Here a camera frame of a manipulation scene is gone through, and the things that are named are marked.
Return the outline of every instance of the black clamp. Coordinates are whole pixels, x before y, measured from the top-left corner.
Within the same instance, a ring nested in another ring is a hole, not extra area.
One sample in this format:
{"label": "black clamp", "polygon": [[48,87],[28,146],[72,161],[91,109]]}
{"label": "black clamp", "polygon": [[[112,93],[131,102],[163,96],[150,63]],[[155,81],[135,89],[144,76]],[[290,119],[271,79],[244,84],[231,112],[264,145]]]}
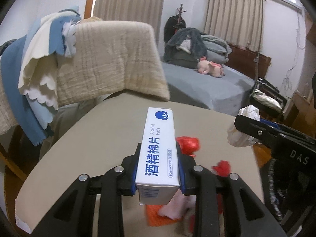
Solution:
{"label": "black clamp", "polygon": [[314,175],[316,171],[316,140],[288,126],[267,120],[237,116],[235,127],[271,149],[271,156],[291,164],[298,171]]}
{"label": "black clamp", "polygon": [[[135,176],[141,144],[134,155],[106,174],[80,175],[32,232],[32,237],[91,237],[96,195],[101,195],[98,236],[124,237],[121,196],[136,192]],[[248,185],[235,173],[214,175],[184,155],[177,144],[181,191],[196,195],[194,237],[219,237],[217,194],[222,195],[226,237],[286,237]]]}

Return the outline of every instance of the gray pillow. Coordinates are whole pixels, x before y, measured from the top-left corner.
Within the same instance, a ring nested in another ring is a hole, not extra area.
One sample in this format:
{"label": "gray pillow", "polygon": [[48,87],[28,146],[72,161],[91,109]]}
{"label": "gray pillow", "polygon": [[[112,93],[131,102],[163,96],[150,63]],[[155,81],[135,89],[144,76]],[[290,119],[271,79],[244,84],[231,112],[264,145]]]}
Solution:
{"label": "gray pillow", "polygon": [[203,42],[207,50],[210,50],[219,54],[227,53],[227,50],[219,44],[216,44],[214,42],[208,42],[208,41],[203,41]]}
{"label": "gray pillow", "polygon": [[207,50],[207,60],[212,61],[218,64],[225,64],[227,61],[229,61],[228,58],[221,54],[217,54],[216,52],[212,52],[210,50]]}

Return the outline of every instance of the cotton logo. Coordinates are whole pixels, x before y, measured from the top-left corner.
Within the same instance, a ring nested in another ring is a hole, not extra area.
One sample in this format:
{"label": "cotton logo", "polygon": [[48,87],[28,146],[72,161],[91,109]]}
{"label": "cotton logo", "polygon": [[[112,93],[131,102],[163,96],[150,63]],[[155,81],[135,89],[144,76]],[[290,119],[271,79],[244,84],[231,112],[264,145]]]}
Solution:
{"label": "cotton logo", "polygon": [[168,113],[165,111],[157,111],[155,113],[155,116],[157,119],[167,120],[168,119]]}

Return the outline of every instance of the alcohol pads box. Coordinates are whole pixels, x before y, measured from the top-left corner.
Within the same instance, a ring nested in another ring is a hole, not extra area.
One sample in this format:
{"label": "alcohol pads box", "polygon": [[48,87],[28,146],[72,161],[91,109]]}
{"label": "alcohol pads box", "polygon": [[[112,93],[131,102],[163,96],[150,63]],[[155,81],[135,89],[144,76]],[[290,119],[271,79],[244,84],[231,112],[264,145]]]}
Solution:
{"label": "alcohol pads box", "polygon": [[136,173],[143,204],[168,204],[180,181],[172,110],[148,108]]}

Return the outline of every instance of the gray bedsheet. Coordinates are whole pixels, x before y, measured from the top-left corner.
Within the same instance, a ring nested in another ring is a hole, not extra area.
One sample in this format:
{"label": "gray bedsheet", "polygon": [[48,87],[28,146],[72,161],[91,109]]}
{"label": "gray bedsheet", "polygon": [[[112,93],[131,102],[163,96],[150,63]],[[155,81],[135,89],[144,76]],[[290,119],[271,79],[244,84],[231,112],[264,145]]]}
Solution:
{"label": "gray bedsheet", "polygon": [[224,66],[222,78],[199,74],[173,64],[162,63],[169,85],[171,101],[215,110],[236,116],[247,105],[254,80]]}

